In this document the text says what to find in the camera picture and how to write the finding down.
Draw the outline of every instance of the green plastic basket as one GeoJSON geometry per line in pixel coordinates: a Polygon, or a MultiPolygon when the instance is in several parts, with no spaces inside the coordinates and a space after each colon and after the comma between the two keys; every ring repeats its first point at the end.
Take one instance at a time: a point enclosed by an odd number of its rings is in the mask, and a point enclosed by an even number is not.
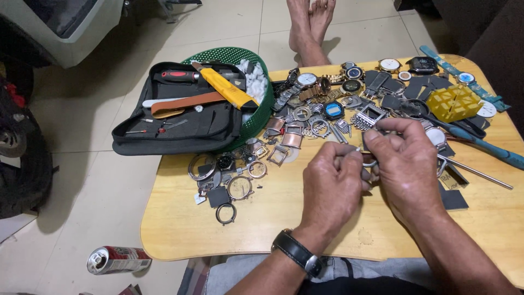
{"type": "Polygon", "coordinates": [[[266,64],[256,53],[239,47],[219,47],[210,50],[203,51],[201,53],[195,54],[192,57],[187,58],[182,62],[182,64],[189,65],[192,60],[206,61],[218,59],[220,62],[225,64],[239,65],[242,59],[247,59],[254,64],[257,62],[262,66],[264,74],[268,79],[266,95],[264,100],[256,110],[256,112],[242,124],[240,129],[240,136],[233,141],[227,147],[221,149],[217,152],[232,151],[233,149],[238,148],[246,143],[246,140],[256,137],[259,132],[264,128],[269,117],[271,116],[271,106],[275,103],[275,96],[273,95],[273,87],[269,81],[269,73],[267,71],[266,64]]]}

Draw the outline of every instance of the black leather watch strap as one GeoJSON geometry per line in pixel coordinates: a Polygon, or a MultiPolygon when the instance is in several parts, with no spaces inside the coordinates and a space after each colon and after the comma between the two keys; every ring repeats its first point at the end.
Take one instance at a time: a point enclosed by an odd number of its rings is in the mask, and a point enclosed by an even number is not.
{"type": "Polygon", "coordinates": [[[281,231],[273,241],[273,246],[284,252],[309,275],[317,277],[322,270],[320,260],[291,236],[291,230],[281,231]]]}

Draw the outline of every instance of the tool kit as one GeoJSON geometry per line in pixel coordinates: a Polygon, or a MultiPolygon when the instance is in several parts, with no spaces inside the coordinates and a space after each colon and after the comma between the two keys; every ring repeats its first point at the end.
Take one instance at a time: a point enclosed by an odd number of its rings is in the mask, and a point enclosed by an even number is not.
{"type": "MultiPolygon", "coordinates": [[[[202,63],[246,91],[246,76],[237,67],[202,63]]],[[[120,155],[167,155],[216,151],[240,136],[242,111],[232,106],[192,66],[175,62],[154,65],[129,119],[113,131],[120,155]]]]}

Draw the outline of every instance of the yellow utility knife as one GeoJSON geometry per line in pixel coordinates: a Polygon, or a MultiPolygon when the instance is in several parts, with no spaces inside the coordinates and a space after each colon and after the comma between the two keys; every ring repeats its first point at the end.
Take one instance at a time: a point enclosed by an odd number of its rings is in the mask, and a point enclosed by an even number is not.
{"type": "Polygon", "coordinates": [[[243,112],[255,112],[258,109],[258,103],[254,98],[231,84],[215,70],[206,68],[196,61],[192,64],[200,75],[202,75],[202,78],[213,86],[213,88],[235,108],[243,112]]]}

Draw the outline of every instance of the black zipper pouch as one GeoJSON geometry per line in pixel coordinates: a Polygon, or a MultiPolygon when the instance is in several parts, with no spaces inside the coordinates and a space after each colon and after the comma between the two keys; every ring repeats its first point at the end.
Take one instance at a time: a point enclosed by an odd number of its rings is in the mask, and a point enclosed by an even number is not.
{"type": "MultiPolygon", "coordinates": [[[[244,73],[233,65],[202,65],[216,71],[229,70],[238,73],[239,79],[246,79],[244,73]]],[[[211,152],[225,148],[240,135],[242,112],[227,101],[204,104],[202,112],[188,107],[179,115],[164,119],[153,118],[151,108],[142,106],[145,100],[184,98],[215,92],[202,77],[195,82],[166,81],[162,73],[173,70],[196,72],[191,65],[175,62],[161,62],[150,69],[133,114],[112,131],[113,150],[117,154],[135,156],[211,152]],[[173,126],[171,124],[181,122],[185,123],[170,128],[173,126]],[[142,130],[146,132],[127,133],[142,130]]]]}

